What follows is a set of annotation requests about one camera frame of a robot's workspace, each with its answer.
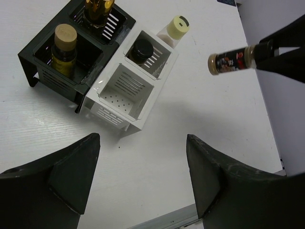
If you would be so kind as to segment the yellow bottle gold cap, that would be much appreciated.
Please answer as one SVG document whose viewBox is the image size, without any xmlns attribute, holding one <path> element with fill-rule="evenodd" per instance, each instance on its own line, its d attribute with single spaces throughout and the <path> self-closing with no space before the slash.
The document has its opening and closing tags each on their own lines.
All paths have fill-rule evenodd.
<svg viewBox="0 0 305 229">
<path fill-rule="evenodd" d="M 59 24 L 54 32 L 54 44 L 51 49 L 53 69 L 71 78 L 77 59 L 77 32 L 69 24 Z"/>
</svg>

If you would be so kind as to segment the brown spice bottle black cap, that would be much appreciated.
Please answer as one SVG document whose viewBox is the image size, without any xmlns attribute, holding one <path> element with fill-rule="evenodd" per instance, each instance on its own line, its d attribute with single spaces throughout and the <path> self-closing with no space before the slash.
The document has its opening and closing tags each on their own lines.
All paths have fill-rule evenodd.
<svg viewBox="0 0 305 229">
<path fill-rule="evenodd" d="M 137 39 L 129 51 L 128 58 L 137 65 L 143 65 L 152 57 L 153 52 L 153 45 L 148 40 Z"/>
</svg>

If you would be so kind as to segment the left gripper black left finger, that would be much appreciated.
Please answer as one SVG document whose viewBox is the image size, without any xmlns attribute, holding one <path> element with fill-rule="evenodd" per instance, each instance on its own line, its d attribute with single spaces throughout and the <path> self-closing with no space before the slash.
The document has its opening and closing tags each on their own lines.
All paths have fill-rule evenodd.
<svg viewBox="0 0 305 229">
<path fill-rule="evenodd" d="M 75 229 L 84 214 L 100 152 L 92 133 L 0 175 L 2 229 Z"/>
</svg>

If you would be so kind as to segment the amber bottle orange cap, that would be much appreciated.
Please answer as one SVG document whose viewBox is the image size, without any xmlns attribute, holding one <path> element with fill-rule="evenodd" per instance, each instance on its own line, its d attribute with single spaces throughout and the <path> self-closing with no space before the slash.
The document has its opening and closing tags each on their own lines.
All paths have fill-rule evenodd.
<svg viewBox="0 0 305 229">
<path fill-rule="evenodd" d="M 86 0 L 83 12 L 84 22 L 94 28 L 104 27 L 114 3 L 114 0 Z"/>
</svg>

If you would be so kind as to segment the white bottle yellow cap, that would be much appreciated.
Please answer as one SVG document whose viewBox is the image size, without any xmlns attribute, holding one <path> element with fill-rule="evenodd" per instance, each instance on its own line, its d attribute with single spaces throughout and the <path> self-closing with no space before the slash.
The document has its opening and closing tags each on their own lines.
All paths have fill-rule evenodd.
<svg viewBox="0 0 305 229">
<path fill-rule="evenodd" d="M 156 36 L 174 49 L 189 29 L 188 20 L 182 15 L 177 15 Z"/>
</svg>

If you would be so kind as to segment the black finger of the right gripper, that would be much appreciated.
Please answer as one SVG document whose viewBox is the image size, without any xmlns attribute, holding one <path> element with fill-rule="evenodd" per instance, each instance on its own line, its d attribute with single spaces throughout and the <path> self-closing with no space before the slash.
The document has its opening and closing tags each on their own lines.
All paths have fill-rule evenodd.
<svg viewBox="0 0 305 229">
<path fill-rule="evenodd" d="M 263 38 L 256 45 L 256 68 L 305 82 L 305 17 Z"/>
</svg>

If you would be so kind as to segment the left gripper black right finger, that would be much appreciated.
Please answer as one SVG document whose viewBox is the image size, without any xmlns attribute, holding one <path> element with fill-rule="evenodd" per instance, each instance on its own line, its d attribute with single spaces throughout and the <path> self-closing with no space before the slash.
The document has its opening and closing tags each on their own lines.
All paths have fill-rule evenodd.
<svg viewBox="0 0 305 229">
<path fill-rule="evenodd" d="M 248 166 L 195 135 L 186 154 L 198 218 L 206 229 L 302 229 L 305 176 Z"/>
</svg>

